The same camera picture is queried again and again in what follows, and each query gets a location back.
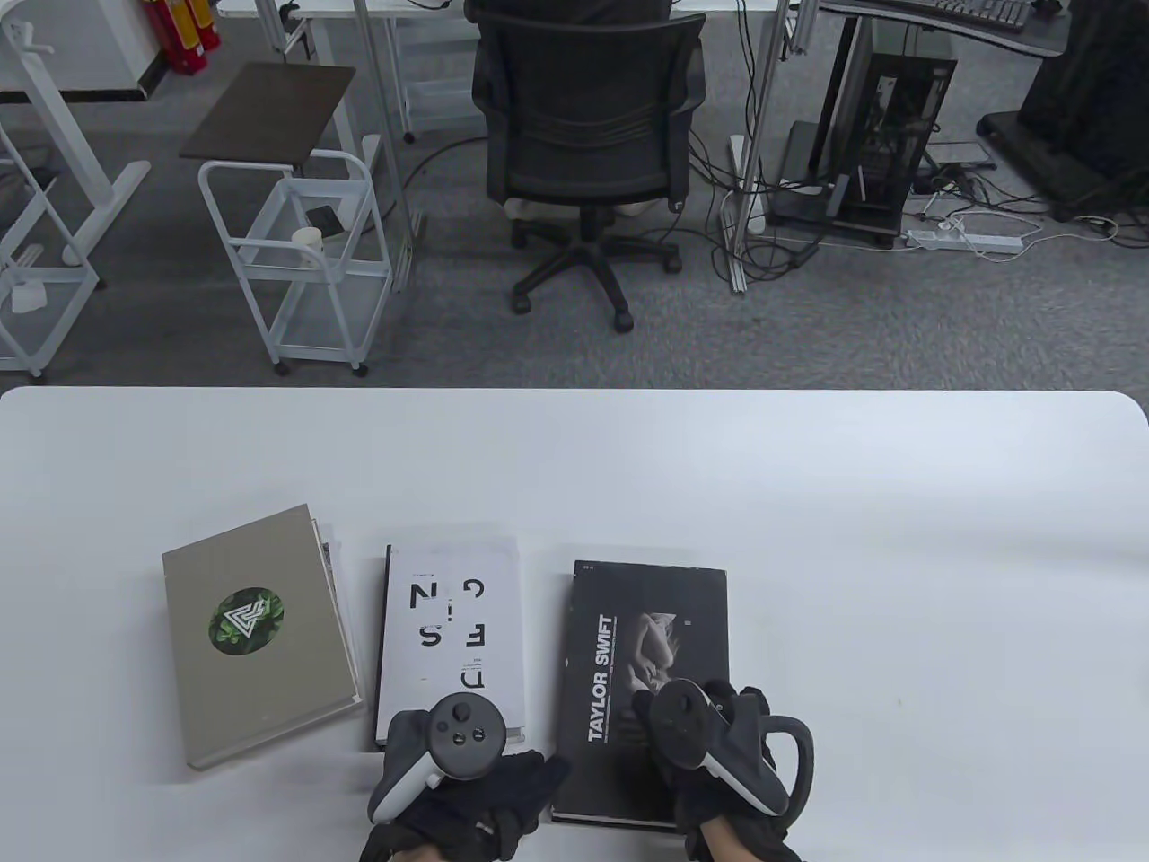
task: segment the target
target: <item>hand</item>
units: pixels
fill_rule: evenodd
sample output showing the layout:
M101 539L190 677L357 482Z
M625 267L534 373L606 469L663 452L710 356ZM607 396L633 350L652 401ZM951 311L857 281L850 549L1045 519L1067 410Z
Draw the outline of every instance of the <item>hand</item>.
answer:
M446 862L509 860L523 836L570 774L561 757L538 752L504 756L473 782L450 778L427 788L395 819L371 830L360 862L387 862L393 853L433 845Z
M730 683L716 679L703 685L702 690L726 715L733 715L737 694ZM770 715L770 705L761 691L743 688L742 693L756 695L759 711ZM719 853L717 856L711 853L712 848L708 847L703 837L703 831L714 834L712 826L716 822L724 821L733 829L746 849L757 859L769 862L799 862L797 854L782 844L786 830L781 829L773 817L753 808L730 785L715 778L707 770L680 769L657 751L651 741L655 737L650 733L653 701L654 695L650 692L640 691L634 695L633 709L647 732L655 764L674 794L674 823L678 831L686 836L686 852L689 859L707 862L717 859L717 862L723 862L724 857L727 857L726 853ZM774 767L773 756L765 744L762 746L762 754L770 765Z

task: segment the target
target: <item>red fire extinguisher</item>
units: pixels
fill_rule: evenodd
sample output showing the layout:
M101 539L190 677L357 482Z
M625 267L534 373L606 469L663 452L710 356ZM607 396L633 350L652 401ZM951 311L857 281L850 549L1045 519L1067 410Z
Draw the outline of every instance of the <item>red fire extinguisher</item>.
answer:
M208 0L187 0L187 6L195 18L195 29L200 31L200 41L205 51L215 51L222 44L219 31L216 30L215 17Z
M195 75L207 68L203 43L200 41L187 0L144 0L144 8L152 18L152 26L172 69L183 75Z

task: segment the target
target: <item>chair base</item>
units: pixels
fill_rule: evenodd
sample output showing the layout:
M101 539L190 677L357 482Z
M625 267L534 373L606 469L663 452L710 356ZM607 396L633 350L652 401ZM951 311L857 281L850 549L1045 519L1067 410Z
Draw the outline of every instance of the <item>chair base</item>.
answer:
M560 246L561 251L535 267L530 275L515 285L511 291L511 310L515 314L529 314L531 299L529 294L543 282L554 278L573 267L589 269L610 305L615 308L615 331L630 332L634 329L634 318L623 288L610 268L611 260L654 260L662 263L666 272L681 272L683 259L678 246L671 243L655 243L639 237L602 236L603 216L596 207L583 207L579 210L581 241L571 245L573 237L566 230L542 222L516 221L511 224L510 244L515 248L525 248L527 237L538 237Z

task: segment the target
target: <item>desk leg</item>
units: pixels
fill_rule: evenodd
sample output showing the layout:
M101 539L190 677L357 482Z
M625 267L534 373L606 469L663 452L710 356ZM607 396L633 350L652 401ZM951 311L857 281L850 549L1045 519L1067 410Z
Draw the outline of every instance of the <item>desk leg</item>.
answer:
M762 149L765 145L770 91L774 85L774 74L781 61L785 39L786 7L779 3L778 9L771 16L770 24L763 22L762 31L758 34L757 56L762 62L762 74L759 80L751 84L751 86L757 87L758 92L755 99L756 113L750 143L742 152L742 164L739 166L738 170L740 191L732 195L719 211L723 238L726 243L727 271L730 272L731 287L735 293L745 293L747 287L746 270L742 265L742 256L746 253L746 228L750 221L750 205L758 197L751 190L758 176L758 159L762 157ZM728 206L731 202L734 203L734 213L731 213Z
M407 202L407 190L403 187L403 178L399 172L399 159L395 155L395 136L391 129L391 106L387 100L387 83L383 77L380 67L379 46L375 41L371 32L371 18L367 10L367 0L354 0L355 21L358 24L360 38L363 40L363 51L367 54L371 84L375 90L376 103L379 109L379 128L381 136L379 148L383 151L384 164L391 176L392 193L395 199L395 215L399 218L402 231L402 247L396 255L395 263L395 292L401 291L410 278L415 265L416 246L423 230L423 217L416 213L411 214L411 208Z
M40 120L60 149L76 182L92 203L92 214L75 233L76 244L91 254L97 243L116 221L119 210L128 203L139 184L152 170L151 162L132 162L113 183L103 172L95 153L76 124L76 118L64 103L59 87L44 66L38 53L23 48L24 24L20 21L3 22L3 40L0 41L9 70L15 75L28 100L36 108ZM82 261L71 248L65 248L63 261L69 267L78 267Z
M323 66L336 66L336 54L331 49L331 34L327 32L325 18L311 18L311 38L315 40L315 56ZM350 153L356 159L362 159L369 170L375 170L375 160L379 155L379 136L360 136L360 125L355 117L355 109L352 107L350 93L345 95L336 108L332 120L336 123L336 133L339 136L339 148L345 153ZM336 215L340 223L348 228L355 217L356 203L354 200L345 200L339 205Z

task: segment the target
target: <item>black mesh chair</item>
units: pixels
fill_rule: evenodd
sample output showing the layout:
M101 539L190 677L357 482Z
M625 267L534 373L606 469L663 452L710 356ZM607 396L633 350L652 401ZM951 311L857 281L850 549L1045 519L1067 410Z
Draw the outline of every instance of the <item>black mesh chair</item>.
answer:
M487 120L487 194L579 208L579 240L563 229L516 221L562 251L515 285L511 307L570 269L588 267L615 307L615 329L634 328L609 260L661 261L679 272L678 247L603 236L618 203L665 198L681 213L689 187L691 117L705 98L704 15L650 24L571 26L475 11L481 40L472 97Z

